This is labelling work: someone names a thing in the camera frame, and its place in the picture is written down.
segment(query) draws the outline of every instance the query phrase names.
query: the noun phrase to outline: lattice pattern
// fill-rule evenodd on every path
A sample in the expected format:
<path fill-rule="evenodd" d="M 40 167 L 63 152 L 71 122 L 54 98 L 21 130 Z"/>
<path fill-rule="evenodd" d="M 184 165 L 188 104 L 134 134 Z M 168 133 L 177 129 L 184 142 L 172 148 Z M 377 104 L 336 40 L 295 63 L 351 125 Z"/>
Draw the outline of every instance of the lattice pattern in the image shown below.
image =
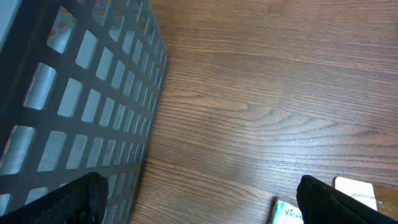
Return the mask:
<path fill-rule="evenodd" d="M 149 0 L 64 1 L 0 167 L 0 215 L 85 173 L 108 178 L 103 223 L 126 223 L 165 77 Z"/>

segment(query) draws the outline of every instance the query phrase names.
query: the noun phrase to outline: gray plastic basket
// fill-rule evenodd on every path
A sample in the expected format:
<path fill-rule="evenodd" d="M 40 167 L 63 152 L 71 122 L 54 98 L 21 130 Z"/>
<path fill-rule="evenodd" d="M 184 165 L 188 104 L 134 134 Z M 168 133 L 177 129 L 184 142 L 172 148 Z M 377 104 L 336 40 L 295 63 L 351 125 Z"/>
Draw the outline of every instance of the gray plastic basket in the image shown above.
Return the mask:
<path fill-rule="evenodd" d="M 31 45 L 12 52 L 32 6 Z M 26 0 L 9 23 L 0 215 L 95 171 L 109 182 L 103 223 L 128 222 L 167 69 L 149 0 Z"/>

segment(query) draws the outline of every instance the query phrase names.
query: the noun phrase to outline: brown wood tabletop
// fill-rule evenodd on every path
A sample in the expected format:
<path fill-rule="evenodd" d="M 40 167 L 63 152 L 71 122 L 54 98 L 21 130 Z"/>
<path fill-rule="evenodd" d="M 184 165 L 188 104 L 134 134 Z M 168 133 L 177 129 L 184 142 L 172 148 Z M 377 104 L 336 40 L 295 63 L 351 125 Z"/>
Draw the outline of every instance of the brown wood tabletop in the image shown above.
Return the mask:
<path fill-rule="evenodd" d="M 398 1 L 151 2 L 169 72 L 133 223 L 266 223 L 304 174 L 398 188 Z"/>

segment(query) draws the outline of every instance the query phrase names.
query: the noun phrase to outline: basket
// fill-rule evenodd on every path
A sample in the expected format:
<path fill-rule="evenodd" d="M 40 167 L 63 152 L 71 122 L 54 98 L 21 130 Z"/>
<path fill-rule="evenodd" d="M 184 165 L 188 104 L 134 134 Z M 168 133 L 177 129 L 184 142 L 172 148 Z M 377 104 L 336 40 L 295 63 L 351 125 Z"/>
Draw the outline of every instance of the basket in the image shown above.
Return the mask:
<path fill-rule="evenodd" d="M 167 70 L 149 0 L 26 0 L 8 23 L 0 215 L 94 171 L 103 223 L 127 223 Z"/>

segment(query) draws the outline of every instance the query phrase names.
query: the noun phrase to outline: wood grain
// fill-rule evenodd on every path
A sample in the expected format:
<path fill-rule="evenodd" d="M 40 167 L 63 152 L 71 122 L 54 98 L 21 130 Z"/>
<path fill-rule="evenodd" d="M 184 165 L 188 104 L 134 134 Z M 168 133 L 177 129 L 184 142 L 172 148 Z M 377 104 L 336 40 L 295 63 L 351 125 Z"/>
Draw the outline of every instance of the wood grain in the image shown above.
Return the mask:
<path fill-rule="evenodd" d="M 300 178 L 398 188 L 398 2 L 152 0 L 169 51 L 133 223 L 265 223 Z"/>

